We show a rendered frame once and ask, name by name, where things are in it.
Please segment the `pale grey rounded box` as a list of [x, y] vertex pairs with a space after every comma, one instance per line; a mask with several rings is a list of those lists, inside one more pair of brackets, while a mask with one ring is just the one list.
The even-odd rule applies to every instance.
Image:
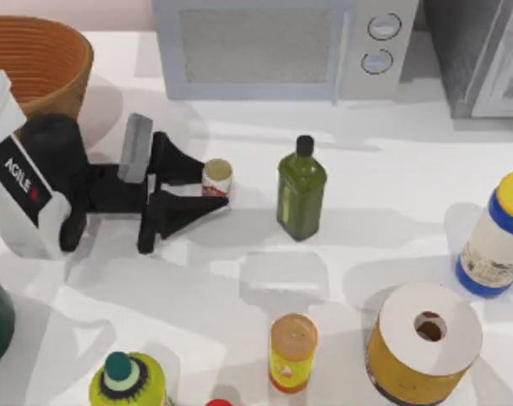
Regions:
[[129, 115], [117, 176], [129, 184], [141, 183], [150, 159], [153, 121], [136, 112]]

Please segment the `microwave knob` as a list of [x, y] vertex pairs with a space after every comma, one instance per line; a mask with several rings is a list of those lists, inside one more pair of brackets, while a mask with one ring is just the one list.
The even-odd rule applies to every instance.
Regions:
[[401, 19], [396, 14], [381, 14], [368, 22], [368, 34], [376, 41], [388, 41], [400, 32], [401, 26]]
[[361, 68], [366, 74], [379, 75], [387, 72], [394, 63], [392, 54], [385, 50], [368, 52], [361, 59]]

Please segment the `yellow-green bottle with green cap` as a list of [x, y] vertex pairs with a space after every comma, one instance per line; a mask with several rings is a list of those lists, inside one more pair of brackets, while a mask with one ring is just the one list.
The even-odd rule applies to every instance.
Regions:
[[90, 406], [173, 406], [166, 375], [148, 354], [111, 352], [89, 386]]

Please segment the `red and white can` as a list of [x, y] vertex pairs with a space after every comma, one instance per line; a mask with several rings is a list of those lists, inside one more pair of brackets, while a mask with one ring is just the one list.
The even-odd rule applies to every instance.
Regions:
[[224, 159], [213, 158], [204, 164], [202, 195], [228, 197], [232, 189], [232, 166]]

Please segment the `orange ribbed basket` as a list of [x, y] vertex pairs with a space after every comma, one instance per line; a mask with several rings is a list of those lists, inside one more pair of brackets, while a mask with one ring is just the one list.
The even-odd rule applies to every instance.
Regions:
[[93, 61], [92, 45], [70, 26], [0, 15], [0, 69], [27, 117], [58, 112], [78, 118]]

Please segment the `white jar with yellow lid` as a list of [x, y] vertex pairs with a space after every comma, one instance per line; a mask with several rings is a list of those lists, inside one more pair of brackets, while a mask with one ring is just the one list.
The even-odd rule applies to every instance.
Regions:
[[513, 284], [513, 172], [495, 187], [456, 261], [456, 276], [484, 298]]

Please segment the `yellow and orange can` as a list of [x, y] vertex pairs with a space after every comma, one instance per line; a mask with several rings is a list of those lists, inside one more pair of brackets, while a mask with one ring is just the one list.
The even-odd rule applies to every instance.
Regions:
[[319, 342], [315, 323], [304, 314], [290, 313], [270, 327], [269, 378], [281, 392], [301, 392], [311, 375]]

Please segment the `pale microwave oven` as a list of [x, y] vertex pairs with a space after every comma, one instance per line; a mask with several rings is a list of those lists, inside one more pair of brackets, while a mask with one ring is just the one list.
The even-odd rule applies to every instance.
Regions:
[[396, 91], [418, 0], [152, 0], [172, 100], [364, 101]]

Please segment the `microwave door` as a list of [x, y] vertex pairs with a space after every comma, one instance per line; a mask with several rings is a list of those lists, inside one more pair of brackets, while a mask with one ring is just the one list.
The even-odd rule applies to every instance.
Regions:
[[171, 100], [336, 101], [352, 0], [152, 0]]

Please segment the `yellow paper roll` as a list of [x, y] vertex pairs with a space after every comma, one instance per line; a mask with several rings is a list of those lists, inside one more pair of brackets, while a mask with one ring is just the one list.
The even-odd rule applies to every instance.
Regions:
[[383, 300], [365, 351], [368, 377], [396, 406], [438, 406], [478, 358], [473, 308], [436, 283], [406, 283]]

